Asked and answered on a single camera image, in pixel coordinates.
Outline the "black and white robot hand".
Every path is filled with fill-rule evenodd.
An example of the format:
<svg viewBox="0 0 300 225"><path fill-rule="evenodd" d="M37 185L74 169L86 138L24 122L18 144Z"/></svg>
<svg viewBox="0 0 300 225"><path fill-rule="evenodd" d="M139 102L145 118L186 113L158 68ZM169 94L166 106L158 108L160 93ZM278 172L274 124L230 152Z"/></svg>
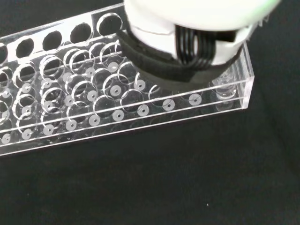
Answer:
<svg viewBox="0 0 300 225"><path fill-rule="evenodd" d="M122 50L138 71L168 83L207 83L239 57L278 0L126 0Z"/></svg>

